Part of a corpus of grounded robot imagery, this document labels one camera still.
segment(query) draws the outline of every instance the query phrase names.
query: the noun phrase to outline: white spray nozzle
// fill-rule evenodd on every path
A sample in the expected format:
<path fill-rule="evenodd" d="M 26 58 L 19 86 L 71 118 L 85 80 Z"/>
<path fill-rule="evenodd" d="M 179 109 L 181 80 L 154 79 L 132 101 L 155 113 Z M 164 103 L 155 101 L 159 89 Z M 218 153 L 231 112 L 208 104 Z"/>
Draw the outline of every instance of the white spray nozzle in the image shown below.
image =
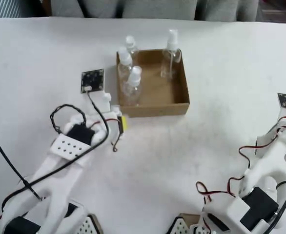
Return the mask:
<path fill-rule="evenodd" d="M 142 73 L 142 68 L 139 66 L 134 66 L 131 70 L 128 79 L 128 84 L 133 87 L 137 87 L 141 82 L 141 73 Z"/>
<path fill-rule="evenodd" d="M 125 47 L 120 47 L 118 50 L 119 60 L 122 65 L 130 65 L 132 63 L 131 55 L 128 53 Z"/>
<path fill-rule="evenodd" d="M 127 36 L 125 38 L 125 45 L 128 49 L 132 49 L 135 46 L 135 40 L 133 36 Z"/>
<path fill-rule="evenodd" d="M 170 29 L 167 42 L 167 49 L 176 51 L 178 49 L 178 30 Z"/>

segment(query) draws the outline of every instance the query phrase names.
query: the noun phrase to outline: cardboard tray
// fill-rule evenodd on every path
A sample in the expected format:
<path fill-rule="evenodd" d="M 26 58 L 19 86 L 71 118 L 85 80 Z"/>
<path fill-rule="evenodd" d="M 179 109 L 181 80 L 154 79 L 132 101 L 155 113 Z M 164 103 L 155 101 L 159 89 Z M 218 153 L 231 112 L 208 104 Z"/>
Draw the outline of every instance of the cardboard tray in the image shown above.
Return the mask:
<path fill-rule="evenodd" d="M 177 77 L 172 81 L 161 78 L 162 50 L 142 50 L 138 66 L 142 67 L 142 93 L 138 106 L 125 106 L 117 72 L 118 99 L 121 111 L 129 117 L 184 115 L 190 104 L 184 73 L 183 58 L 177 65 Z"/>

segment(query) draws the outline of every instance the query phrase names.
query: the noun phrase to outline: white table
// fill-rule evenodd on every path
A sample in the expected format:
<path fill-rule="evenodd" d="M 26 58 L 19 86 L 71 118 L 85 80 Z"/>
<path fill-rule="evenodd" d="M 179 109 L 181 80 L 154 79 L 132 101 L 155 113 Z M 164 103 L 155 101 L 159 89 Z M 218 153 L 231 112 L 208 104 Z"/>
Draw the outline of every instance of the white table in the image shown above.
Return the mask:
<path fill-rule="evenodd" d="M 164 233 L 180 212 L 202 209 L 197 180 L 225 190 L 243 173 L 237 149 L 267 132 L 279 112 L 277 92 L 286 93 L 286 24 L 0 19 L 0 144 L 24 176 L 56 136 L 52 110 L 90 105 L 81 72 L 105 68 L 116 101 L 115 56 L 125 36 L 141 49 L 164 48 L 169 28 L 180 32 L 191 104 L 185 116 L 130 119 L 119 151 L 96 158 L 77 186 L 73 197 L 106 234 Z M 60 123 L 73 112 L 63 113 Z M 17 182 L 0 156 L 0 205 Z"/>

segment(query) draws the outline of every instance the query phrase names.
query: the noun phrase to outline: perforated white plate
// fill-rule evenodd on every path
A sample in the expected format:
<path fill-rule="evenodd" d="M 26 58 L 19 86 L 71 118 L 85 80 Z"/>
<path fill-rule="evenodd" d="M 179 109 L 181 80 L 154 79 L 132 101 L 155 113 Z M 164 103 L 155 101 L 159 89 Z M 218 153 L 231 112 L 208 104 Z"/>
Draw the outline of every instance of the perforated white plate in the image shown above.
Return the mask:
<path fill-rule="evenodd" d="M 92 219 L 90 217 L 86 217 L 83 224 L 73 233 L 73 234 L 98 234 Z"/>
<path fill-rule="evenodd" d="M 64 134 L 59 134 L 53 142 L 50 151 L 67 160 L 72 160 L 89 148 L 90 146 L 87 144 L 65 136 Z M 77 163 L 83 166 L 87 160 L 89 160 L 88 157 L 82 157 Z"/>
<path fill-rule="evenodd" d="M 182 218 L 178 218 L 170 234 L 188 234 L 188 227 Z"/>
<path fill-rule="evenodd" d="M 210 233 L 210 231 L 202 225 L 193 225 L 193 226 L 190 227 L 190 234 L 194 233 L 195 227 L 197 227 L 195 234 L 209 234 Z"/>

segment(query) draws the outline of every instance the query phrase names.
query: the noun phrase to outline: spray bottle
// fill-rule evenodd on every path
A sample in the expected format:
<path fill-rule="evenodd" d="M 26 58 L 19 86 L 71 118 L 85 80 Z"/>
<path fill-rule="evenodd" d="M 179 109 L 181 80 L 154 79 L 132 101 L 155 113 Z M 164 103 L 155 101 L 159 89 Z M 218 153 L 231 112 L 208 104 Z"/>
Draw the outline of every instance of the spray bottle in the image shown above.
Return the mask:
<path fill-rule="evenodd" d="M 125 38 L 125 46 L 127 48 L 128 53 L 132 57 L 132 62 L 133 65 L 136 66 L 138 65 L 138 47 L 136 46 L 135 40 L 133 36 L 127 36 Z"/>
<path fill-rule="evenodd" d="M 139 104 L 141 94 L 141 73 L 141 67 L 133 67 L 128 81 L 123 86 L 124 103 L 127 106 L 136 106 Z"/>
<path fill-rule="evenodd" d="M 125 47 L 120 47 L 118 50 L 120 63 L 118 64 L 118 75 L 120 87 L 128 81 L 131 69 L 132 58 Z"/>
<path fill-rule="evenodd" d="M 181 51 L 178 48 L 178 30 L 170 29 L 167 47 L 163 50 L 161 77 L 172 80 L 177 75 L 180 61 Z"/>

